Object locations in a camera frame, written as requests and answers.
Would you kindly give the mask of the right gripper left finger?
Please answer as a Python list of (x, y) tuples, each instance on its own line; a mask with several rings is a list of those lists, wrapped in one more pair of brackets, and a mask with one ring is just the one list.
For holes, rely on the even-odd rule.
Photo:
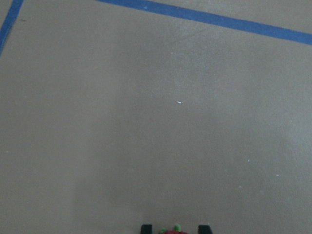
[(141, 226), (141, 234), (152, 234), (152, 224), (143, 224)]

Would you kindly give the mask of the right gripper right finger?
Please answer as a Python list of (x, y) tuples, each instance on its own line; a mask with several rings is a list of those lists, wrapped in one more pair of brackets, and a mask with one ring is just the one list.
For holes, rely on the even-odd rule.
[(211, 227), (209, 225), (199, 225), (198, 234), (212, 234)]

